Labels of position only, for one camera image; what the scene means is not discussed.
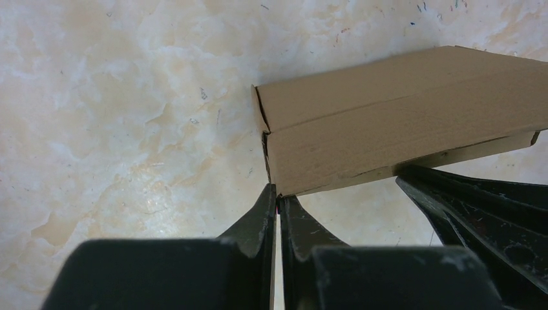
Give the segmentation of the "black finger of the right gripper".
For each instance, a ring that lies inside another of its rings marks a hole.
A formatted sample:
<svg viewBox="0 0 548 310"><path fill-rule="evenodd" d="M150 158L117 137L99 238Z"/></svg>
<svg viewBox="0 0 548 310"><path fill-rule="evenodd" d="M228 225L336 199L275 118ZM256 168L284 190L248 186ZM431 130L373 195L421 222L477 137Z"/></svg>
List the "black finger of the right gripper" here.
<svg viewBox="0 0 548 310"><path fill-rule="evenodd" d="M443 245L474 252L507 309L547 309L547 186L409 166L401 190Z"/></svg>

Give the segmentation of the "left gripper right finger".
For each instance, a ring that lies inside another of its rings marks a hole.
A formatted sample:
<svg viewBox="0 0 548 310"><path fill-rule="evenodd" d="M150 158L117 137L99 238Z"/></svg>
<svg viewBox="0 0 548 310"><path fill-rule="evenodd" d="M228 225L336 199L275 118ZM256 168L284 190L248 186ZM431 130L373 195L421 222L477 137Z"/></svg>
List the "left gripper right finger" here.
<svg viewBox="0 0 548 310"><path fill-rule="evenodd" d="M295 196L279 198L286 309L501 309L463 247L350 246Z"/></svg>

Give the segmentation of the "brown cardboard box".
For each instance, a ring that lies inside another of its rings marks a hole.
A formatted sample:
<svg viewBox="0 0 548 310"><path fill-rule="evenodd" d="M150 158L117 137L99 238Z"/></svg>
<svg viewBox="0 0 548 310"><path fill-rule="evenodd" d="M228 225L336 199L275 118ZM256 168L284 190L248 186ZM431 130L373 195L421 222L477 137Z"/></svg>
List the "brown cardboard box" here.
<svg viewBox="0 0 548 310"><path fill-rule="evenodd" d="M279 196L340 189L530 147L547 63L441 46L251 87Z"/></svg>

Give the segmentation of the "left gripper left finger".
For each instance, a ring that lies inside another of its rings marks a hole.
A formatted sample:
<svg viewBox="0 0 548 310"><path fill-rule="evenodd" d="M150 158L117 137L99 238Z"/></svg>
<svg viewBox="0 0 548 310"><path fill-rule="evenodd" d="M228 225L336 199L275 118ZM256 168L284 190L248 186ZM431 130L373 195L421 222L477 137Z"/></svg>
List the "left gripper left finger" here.
<svg viewBox="0 0 548 310"><path fill-rule="evenodd" d="M276 190L215 238L80 244L43 309L271 309Z"/></svg>

